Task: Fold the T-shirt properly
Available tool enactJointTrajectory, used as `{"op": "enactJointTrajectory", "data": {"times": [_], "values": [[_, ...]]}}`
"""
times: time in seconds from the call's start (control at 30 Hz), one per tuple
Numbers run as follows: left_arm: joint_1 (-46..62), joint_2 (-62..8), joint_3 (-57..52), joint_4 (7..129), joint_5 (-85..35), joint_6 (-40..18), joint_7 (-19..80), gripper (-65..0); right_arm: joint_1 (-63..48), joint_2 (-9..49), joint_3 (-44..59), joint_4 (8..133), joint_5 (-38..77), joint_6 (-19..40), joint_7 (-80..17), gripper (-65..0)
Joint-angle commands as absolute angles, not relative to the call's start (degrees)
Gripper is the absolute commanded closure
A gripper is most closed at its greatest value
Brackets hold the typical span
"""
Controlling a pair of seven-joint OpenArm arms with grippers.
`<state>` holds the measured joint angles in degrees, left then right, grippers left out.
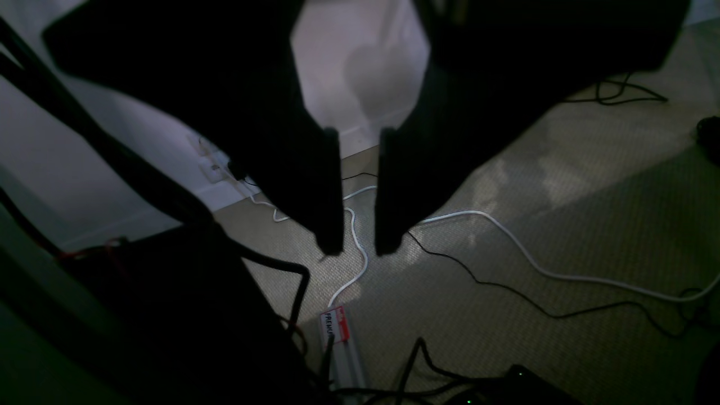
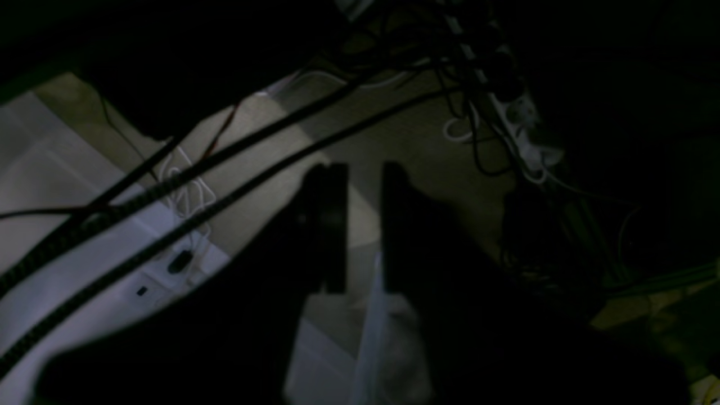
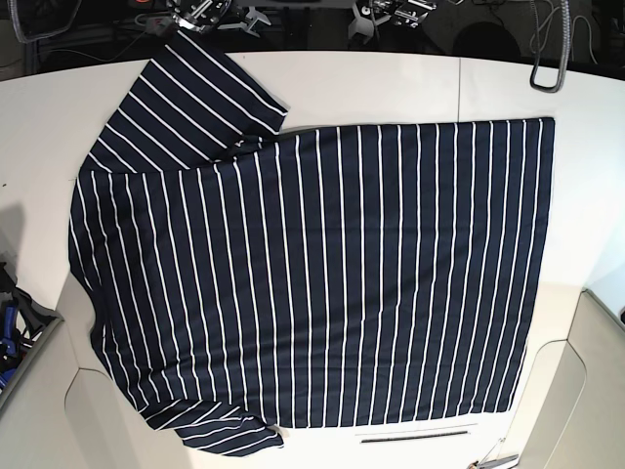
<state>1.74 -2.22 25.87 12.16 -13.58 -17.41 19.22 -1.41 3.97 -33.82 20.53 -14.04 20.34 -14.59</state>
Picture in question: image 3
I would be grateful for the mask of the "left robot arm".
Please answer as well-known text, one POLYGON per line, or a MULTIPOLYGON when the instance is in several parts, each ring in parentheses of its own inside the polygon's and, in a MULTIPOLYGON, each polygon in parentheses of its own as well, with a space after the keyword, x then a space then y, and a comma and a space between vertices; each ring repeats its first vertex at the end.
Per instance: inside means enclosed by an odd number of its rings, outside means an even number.
POLYGON ((348 27, 348 38, 361 36, 365 42, 378 34, 379 26, 389 22, 395 26, 416 28, 437 9, 434 1, 368 0, 352 5, 354 19, 348 27))

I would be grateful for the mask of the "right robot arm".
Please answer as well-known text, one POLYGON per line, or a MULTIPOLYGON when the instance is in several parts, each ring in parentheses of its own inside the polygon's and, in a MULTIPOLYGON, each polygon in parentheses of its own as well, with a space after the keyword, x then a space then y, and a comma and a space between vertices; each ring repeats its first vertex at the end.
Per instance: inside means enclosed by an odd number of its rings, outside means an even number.
POLYGON ((176 28, 206 33, 219 25, 232 1, 166 0, 165 4, 176 28))

